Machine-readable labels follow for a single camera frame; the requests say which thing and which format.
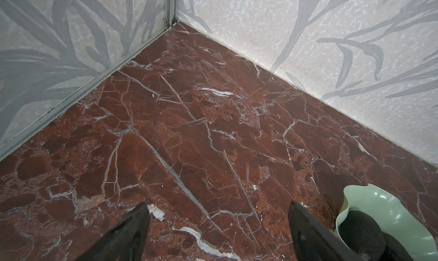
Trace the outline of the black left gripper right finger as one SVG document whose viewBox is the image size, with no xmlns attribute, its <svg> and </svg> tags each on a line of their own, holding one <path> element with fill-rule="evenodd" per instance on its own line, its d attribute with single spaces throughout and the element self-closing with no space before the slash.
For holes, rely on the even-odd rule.
<svg viewBox="0 0 438 261">
<path fill-rule="evenodd" d="M 299 261 L 361 260 L 300 203 L 291 202 L 287 217 Z"/>
</svg>

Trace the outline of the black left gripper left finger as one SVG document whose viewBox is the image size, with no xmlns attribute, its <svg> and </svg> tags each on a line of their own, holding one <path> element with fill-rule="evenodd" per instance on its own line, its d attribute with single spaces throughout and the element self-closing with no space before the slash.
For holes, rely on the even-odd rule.
<svg viewBox="0 0 438 261">
<path fill-rule="evenodd" d="M 144 202 L 138 204 L 77 260 L 140 261 L 150 221 L 147 204 Z"/>
</svg>

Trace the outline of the black fake avocado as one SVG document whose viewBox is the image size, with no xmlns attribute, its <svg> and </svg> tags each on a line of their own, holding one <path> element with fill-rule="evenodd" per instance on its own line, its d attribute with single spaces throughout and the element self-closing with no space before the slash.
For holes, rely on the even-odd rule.
<svg viewBox="0 0 438 261">
<path fill-rule="evenodd" d="M 383 233 L 386 248 L 379 261 L 413 261 L 408 251 L 392 235 Z"/>
<path fill-rule="evenodd" d="M 378 261 L 386 248 L 381 228 L 362 211 L 350 211 L 340 224 L 338 233 L 344 243 L 364 261 Z"/>
</svg>

